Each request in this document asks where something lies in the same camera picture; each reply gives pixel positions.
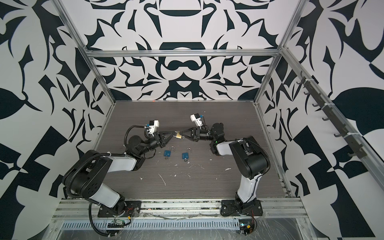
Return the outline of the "brass padlock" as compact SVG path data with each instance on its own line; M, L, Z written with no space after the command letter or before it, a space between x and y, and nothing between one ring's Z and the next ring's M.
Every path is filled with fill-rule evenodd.
M181 135L180 132L176 132L175 137L176 137L177 139L182 139L182 138L183 138L183 136Z

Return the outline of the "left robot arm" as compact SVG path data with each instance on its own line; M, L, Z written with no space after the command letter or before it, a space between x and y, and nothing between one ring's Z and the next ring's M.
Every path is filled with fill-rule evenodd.
M173 136L173 132L155 132L145 140L132 136L125 139L122 154L87 151L62 178L67 196L101 205L112 216L122 215L127 208L125 197L104 184L107 173L137 171L148 159L146 153L164 148Z

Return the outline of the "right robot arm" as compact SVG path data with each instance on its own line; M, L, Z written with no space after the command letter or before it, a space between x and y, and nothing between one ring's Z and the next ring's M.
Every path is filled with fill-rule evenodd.
M242 178L235 199L222 201L222 216L263 214L260 201L257 200L257 187L262 176L271 168L271 161L254 137L228 141L222 123L215 123L210 129L193 127L177 135L193 142L210 141L213 154L234 158Z

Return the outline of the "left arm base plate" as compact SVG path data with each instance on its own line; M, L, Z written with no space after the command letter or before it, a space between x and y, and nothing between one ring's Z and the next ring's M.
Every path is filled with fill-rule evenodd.
M101 205L98 212L99 218L133 217L141 211L142 201L118 202L113 208Z

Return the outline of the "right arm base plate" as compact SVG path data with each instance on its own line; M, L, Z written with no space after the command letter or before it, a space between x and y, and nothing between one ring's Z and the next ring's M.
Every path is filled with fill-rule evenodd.
M223 217L228 216L262 216L263 208L261 202L257 199L249 203L243 203L240 199L222 200L220 214Z

